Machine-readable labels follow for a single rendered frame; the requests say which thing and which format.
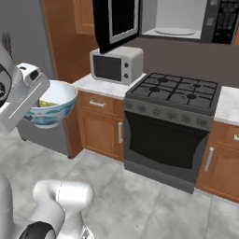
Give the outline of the white microwave turntable plate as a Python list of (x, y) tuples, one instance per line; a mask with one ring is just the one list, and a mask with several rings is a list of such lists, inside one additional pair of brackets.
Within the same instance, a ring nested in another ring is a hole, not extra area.
[(161, 35), (195, 35), (196, 31), (183, 28), (155, 28), (155, 32)]

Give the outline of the tall wooden side panel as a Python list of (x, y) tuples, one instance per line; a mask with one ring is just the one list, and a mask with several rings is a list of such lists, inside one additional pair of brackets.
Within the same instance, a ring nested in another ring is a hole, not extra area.
[(41, 0), (57, 78), (74, 83), (90, 73), (90, 52), (95, 36), (80, 35), (75, 25), (73, 0)]

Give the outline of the black oven door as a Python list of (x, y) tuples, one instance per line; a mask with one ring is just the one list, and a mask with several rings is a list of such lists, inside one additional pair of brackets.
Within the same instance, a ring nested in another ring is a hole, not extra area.
[(208, 131), (165, 120), (124, 113), (124, 158), (194, 184)]

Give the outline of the wooden wall cupboard door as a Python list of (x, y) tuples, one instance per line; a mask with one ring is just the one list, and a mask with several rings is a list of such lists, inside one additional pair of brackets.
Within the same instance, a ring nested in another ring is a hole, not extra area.
[(73, 0), (73, 6), (77, 33), (80, 35), (93, 35), (92, 0)]

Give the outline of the white and blue bowl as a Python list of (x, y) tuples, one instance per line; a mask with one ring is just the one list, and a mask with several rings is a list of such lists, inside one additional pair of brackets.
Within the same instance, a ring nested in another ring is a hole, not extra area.
[(56, 127), (65, 120), (77, 103), (77, 89), (64, 81), (51, 80), (50, 86), (39, 100), (58, 104), (51, 107), (33, 106), (25, 115), (34, 126), (42, 129)]

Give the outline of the dark grey gas stove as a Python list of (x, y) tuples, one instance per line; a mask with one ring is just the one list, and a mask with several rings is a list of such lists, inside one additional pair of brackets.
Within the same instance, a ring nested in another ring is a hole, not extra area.
[[(124, 113), (178, 123), (204, 131), (211, 131), (221, 87), (215, 81), (151, 73), (130, 88), (124, 98)], [(187, 193), (195, 184), (181, 178), (147, 169), (127, 162), (124, 167), (141, 176), (159, 181)]]

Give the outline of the wooden drawer front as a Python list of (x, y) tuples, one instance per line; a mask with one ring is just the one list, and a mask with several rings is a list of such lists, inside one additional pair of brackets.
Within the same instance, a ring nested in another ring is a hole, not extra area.
[(214, 121), (210, 140), (214, 143), (239, 149), (239, 141), (233, 140), (235, 134), (239, 136), (239, 126)]
[[(104, 108), (101, 108), (95, 105), (90, 105), (89, 104), (90, 100), (93, 100), (101, 104), (106, 103), (106, 106)], [(122, 100), (82, 91), (80, 93), (79, 101), (80, 101), (80, 106), (85, 109), (89, 109), (102, 114), (107, 114), (109, 116), (113, 116), (119, 119), (123, 117), (123, 101)]]

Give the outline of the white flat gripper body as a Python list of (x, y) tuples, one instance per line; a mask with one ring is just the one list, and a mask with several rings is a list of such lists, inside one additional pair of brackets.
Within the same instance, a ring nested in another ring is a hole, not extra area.
[(20, 100), (7, 100), (0, 108), (0, 129), (12, 131), (48, 88), (49, 80), (40, 73)]

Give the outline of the yellow lemon wedge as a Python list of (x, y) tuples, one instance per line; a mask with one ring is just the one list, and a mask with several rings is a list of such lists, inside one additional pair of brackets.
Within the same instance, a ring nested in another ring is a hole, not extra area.
[(43, 100), (39, 100), (38, 104), (39, 104), (39, 107), (51, 107), (51, 106), (57, 106), (58, 105), (56, 103), (43, 101)]

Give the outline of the grey microwave oven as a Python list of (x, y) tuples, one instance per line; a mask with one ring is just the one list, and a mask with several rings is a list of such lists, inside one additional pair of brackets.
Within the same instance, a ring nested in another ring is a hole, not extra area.
[[(141, 0), (141, 35), (231, 45), (239, 25), (239, 0)], [(155, 28), (183, 28), (195, 35), (161, 35)]]

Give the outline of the black microwave door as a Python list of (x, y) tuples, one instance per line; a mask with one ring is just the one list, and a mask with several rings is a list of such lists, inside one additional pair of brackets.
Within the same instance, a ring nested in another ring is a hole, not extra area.
[(94, 31), (101, 53), (139, 36), (140, 0), (92, 0)]

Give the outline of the grey fridge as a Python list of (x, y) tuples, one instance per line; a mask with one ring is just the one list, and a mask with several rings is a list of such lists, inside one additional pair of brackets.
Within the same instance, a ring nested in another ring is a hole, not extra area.
[[(49, 79), (57, 79), (42, 0), (0, 0), (0, 43), (8, 47), (15, 64), (37, 66)], [(17, 126), (22, 140), (70, 156), (65, 121), (40, 129), (26, 119)]]

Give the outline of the white toaster oven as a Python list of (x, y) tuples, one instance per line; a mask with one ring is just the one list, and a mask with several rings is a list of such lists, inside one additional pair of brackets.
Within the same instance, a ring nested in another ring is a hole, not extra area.
[(97, 80), (131, 85), (143, 74), (144, 51), (118, 47), (108, 53), (90, 52), (91, 76)]

